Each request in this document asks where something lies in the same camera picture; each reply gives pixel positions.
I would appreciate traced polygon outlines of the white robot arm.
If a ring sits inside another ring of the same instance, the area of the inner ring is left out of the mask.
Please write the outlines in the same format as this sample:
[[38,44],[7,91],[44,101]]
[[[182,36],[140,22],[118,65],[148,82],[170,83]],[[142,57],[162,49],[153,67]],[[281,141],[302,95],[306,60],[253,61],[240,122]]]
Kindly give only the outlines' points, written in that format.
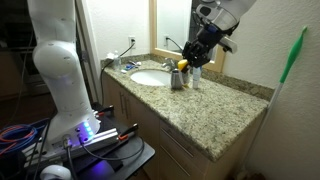
[[[196,9],[202,21],[196,39],[185,44],[183,68],[198,68],[210,61],[208,53],[220,45],[234,53],[235,42],[229,39],[240,18],[256,0],[200,0]],[[27,0],[37,45],[33,62],[49,88],[57,107],[43,143],[44,156],[62,152],[63,137],[71,138],[74,147],[78,138],[91,142],[100,122],[90,107],[79,58],[76,52],[75,0]]]

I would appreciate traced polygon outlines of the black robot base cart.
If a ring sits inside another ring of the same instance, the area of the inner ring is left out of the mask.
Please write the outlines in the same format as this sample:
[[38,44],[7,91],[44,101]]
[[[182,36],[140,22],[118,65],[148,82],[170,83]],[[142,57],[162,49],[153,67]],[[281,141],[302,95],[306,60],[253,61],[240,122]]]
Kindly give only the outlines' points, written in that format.
[[41,141],[22,150],[26,162],[26,177],[34,175],[36,180],[127,180],[148,163],[155,150],[135,131],[120,141],[118,135],[127,130],[118,122],[113,113],[114,107],[92,105],[99,113],[102,131],[95,139],[84,146],[66,150],[60,148],[57,156],[41,155],[38,147]]

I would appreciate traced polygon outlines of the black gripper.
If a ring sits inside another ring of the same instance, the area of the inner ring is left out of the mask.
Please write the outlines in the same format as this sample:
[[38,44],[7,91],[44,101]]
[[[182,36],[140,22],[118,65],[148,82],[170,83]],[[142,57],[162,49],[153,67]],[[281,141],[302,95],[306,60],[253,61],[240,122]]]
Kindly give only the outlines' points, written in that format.
[[222,34],[218,30],[202,28],[196,39],[192,42],[187,41],[182,56],[188,61],[191,67],[200,67],[210,61],[208,53],[222,39]]

